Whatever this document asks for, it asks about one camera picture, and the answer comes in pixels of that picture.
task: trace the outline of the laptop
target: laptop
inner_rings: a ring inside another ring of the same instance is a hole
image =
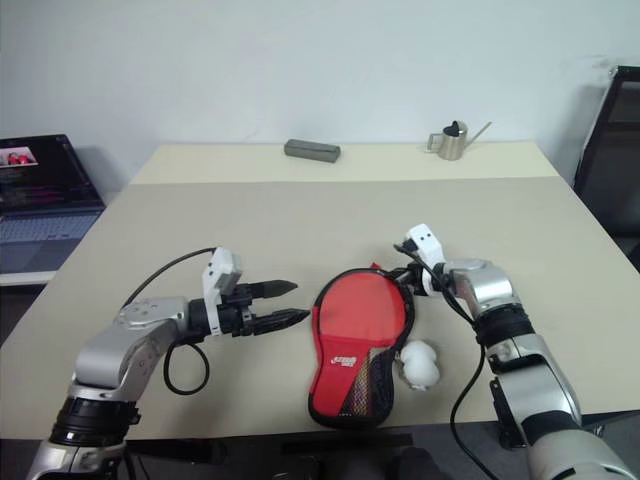
[[[66,135],[0,139],[0,274],[52,272],[104,204]]]

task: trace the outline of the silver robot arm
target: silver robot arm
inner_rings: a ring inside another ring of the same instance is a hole
[[[512,443],[528,447],[531,478],[637,480],[602,439],[581,429],[576,394],[534,331],[509,277],[485,260],[444,261],[426,225],[411,229],[403,246],[467,304],[496,375],[490,388],[498,420]],[[421,293],[442,290],[425,269],[419,284]]]
[[[309,313],[291,308],[257,317],[249,309],[254,298],[280,296],[297,285],[284,280],[237,284],[241,274],[238,257],[218,248],[203,274],[204,298],[151,298],[125,305],[78,355],[67,400],[27,479],[116,478],[122,458],[127,460],[124,438],[141,418],[136,402],[163,355],[208,335],[280,330]],[[195,393],[207,378],[208,373],[190,392],[174,391]]]

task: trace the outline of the ping pong paddle case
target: ping pong paddle case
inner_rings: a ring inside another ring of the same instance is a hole
[[[324,287],[312,314],[318,367],[308,408],[316,422],[364,429],[389,416],[393,360],[414,316],[409,289],[375,265],[343,272]]]

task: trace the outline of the white wall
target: white wall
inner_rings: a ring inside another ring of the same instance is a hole
[[[103,190],[165,142],[419,142],[451,119],[570,178],[637,0],[0,0],[3,135],[66,132]]]

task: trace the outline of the beige table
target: beige table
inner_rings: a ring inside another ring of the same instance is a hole
[[[640,408],[640,276],[535,145],[480,144],[459,162],[415,146],[347,146],[336,165],[287,158],[279,150],[158,150],[3,346],[3,437],[48,435],[83,343],[168,260],[224,245],[242,256],[243,280],[284,278],[300,285],[257,303],[258,313],[309,307],[347,268],[406,264],[391,245],[421,222],[436,232],[449,258],[488,258],[511,275],[584,413]],[[145,293],[201,296],[204,262],[185,262]],[[388,426],[446,422],[477,362],[473,332],[444,302],[418,299],[417,310],[411,336],[435,346],[442,379],[426,393],[397,382]],[[209,385],[178,397],[156,372],[139,403],[143,420],[130,438],[320,429],[307,413],[315,370],[308,320],[262,337],[209,338],[204,348],[212,360]],[[201,378],[201,365],[192,352],[178,351],[172,373],[187,387]],[[485,370],[461,421],[495,418],[490,377]]]

